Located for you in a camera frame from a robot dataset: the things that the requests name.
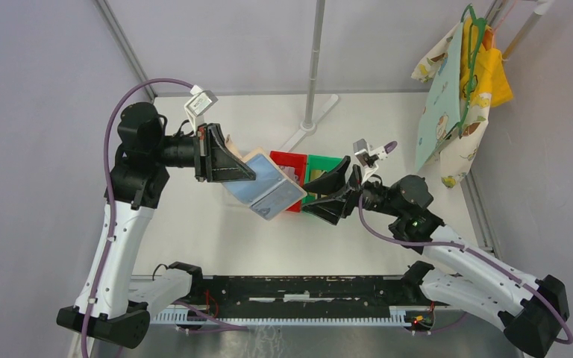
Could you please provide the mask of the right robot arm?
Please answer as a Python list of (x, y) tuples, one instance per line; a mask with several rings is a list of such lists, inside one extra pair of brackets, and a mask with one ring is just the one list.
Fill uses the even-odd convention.
[(422, 255), (401, 284), (406, 302), (428, 299), (481, 318), (530, 357), (573, 343), (565, 284), (552, 275), (527, 274), (469, 244), (429, 210), (433, 196), (424, 178), (406, 175), (386, 186), (345, 158), (304, 189), (316, 197), (302, 210), (330, 224), (353, 212), (393, 217), (384, 240)]

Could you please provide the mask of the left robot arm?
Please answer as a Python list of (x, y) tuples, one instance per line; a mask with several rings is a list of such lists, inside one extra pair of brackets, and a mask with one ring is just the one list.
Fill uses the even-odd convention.
[(131, 104), (121, 113), (121, 143), (114, 165), (105, 172), (107, 202), (93, 264), (75, 303), (57, 314), (58, 325), (83, 339), (136, 348), (151, 320), (174, 301), (195, 304), (203, 298), (201, 268), (180, 262), (130, 291), (141, 241), (169, 180), (169, 168), (191, 168), (198, 181), (208, 183), (256, 178), (226, 147), (219, 124), (200, 125), (191, 135), (168, 135), (166, 125), (166, 117), (148, 102)]

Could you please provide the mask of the beige card holder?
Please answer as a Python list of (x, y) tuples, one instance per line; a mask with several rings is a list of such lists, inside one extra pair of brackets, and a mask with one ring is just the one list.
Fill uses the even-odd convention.
[(229, 136), (225, 139), (225, 147), (252, 169), (256, 178), (225, 182), (222, 184), (224, 190), (262, 219), (273, 220), (306, 196), (300, 184), (280, 169), (261, 147), (241, 154)]

